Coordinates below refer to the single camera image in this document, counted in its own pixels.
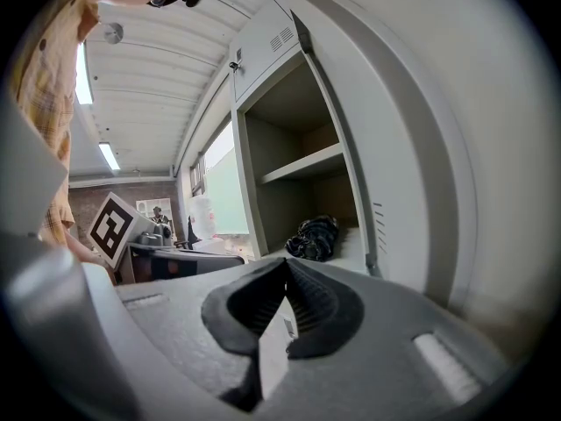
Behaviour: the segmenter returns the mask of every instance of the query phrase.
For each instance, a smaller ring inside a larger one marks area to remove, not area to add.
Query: green panel
[[[230,150],[205,178],[205,194],[212,203],[217,234],[248,234],[235,151]]]

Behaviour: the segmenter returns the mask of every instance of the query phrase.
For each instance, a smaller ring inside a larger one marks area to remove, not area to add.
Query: person's arm
[[[80,262],[95,263],[96,265],[101,265],[102,267],[104,267],[107,270],[107,274],[109,275],[109,278],[111,279],[111,282],[113,282],[113,285],[117,285],[117,282],[115,281],[115,274],[113,273],[113,270],[107,265],[107,263],[105,262],[105,260],[103,258],[94,254],[87,247],[85,247],[82,243],[80,243],[77,239],[72,237],[70,232],[65,230],[64,235],[65,235],[66,240],[67,240],[68,249],[70,251],[72,251],[72,253],[76,256],[76,258]]]

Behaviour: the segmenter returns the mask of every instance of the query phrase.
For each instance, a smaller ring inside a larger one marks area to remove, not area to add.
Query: person
[[[154,216],[150,218],[153,222],[165,223],[166,225],[169,225],[169,218],[161,213],[160,207],[156,206],[153,210],[154,210]]]
[[[68,170],[69,124],[75,97],[78,45],[99,23],[97,3],[160,7],[177,0],[51,0],[28,28],[13,61],[9,87],[19,109]],[[68,229],[74,224],[68,203],[68,178],[51,202],[40,230],[43,241],[67,246],[78,260],[105,266]],[[111,280],[114,276],[108,269]]]

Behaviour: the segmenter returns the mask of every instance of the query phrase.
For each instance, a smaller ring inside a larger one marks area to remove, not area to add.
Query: cabinet door
[[[285,6],[283,0],[271,0],[231,42],[231,61],[239,65],[234,74],[236,101],[298,43],[292,14]]]

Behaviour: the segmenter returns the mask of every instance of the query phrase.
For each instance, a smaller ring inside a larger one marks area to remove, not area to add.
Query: brown wall
[[[185,239],[183,227],[181,225],[179,204],[177,202],[177,187],[175,181],[137,182],[134,184],[113,184],[69,190],[68,200],[78,227],[78,237],[83,245],[91,247],[91,244],[86,238],[86,231],[94,220],[103,200],[110,192],[123,198],[135,209],[138,200],[169,198],[172,204],[172,214],[177,239]]]

